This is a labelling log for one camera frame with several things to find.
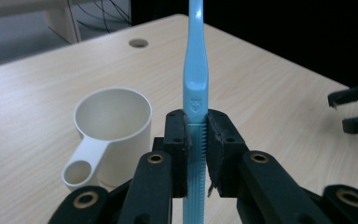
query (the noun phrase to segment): measuring cup handle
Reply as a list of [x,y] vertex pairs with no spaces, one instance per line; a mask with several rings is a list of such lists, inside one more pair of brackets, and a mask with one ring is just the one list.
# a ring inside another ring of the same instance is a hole
[[108,145],[107,141],[83,138],[62,171],[62,181],[68,189],[99,185],[98,168]]

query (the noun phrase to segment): wooden table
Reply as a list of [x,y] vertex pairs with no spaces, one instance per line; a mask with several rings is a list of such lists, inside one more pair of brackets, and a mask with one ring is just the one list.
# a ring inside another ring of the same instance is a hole
[[[131,47],[135,38],[148,46]],[[358,103],[338,111],[327,103],[345,86],[208,25],[205,38],[210,108],[229,115],[251,150],[315,193],[358,188],[358,135],[341,127]],[[61,171],[80,142],[73,111],[91,91],[142,92],[154,109],[152,136],[163,136],[165,115],[182,107],[186,39],[187,17],[176,15],[0,66],[0,223],[47,223],[70,193]],[[214,191],[205,222],[240,223],[235,204]],[[181,211],[174,200],[173,223]]]

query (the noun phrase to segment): light wood tabletop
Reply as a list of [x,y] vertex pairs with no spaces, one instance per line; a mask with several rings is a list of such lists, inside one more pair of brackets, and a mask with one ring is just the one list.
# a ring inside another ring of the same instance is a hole
[[[0,223],[47,223],[70,193],[61,171],[80,142],[75,106],[90,92],[143,93],[152,137],[163,136],[165,115],[182,107],[187,23],[175,15],[0,66]],[[137,38],[148,45],[130,46]],[[358,134],[341,123],[358,116],[358,103],[327,103],[347,87],[209,25],[205,40],[209,107],[228,114],[248,148],[271,154],[317,194],[333,184],[358,189]],[[181,206],[173,200],[173,223],[182,222]],[[241,223],[236,200],[214,191],[205,223]]]

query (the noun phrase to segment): toothbrush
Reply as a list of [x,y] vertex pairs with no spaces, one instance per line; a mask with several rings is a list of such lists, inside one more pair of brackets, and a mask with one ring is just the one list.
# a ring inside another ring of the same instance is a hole
[[183,200],[185,224],[204,222],[206,115],[208,113],[208,61],[203,33],[203,1],[189,0],[188,39],[183,80],[183,109],[192,148],[187,162],[187,197]]

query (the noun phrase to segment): light blue toothbrush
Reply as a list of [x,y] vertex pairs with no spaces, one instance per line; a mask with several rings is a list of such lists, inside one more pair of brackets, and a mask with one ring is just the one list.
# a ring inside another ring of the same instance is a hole
[[188,38],[183,80],[183,109],[192,148],[188,156],[185,224],[202,224],[205,202],[206,115],[208,113],[208,61],[203,33],[203,1],[189,0]]

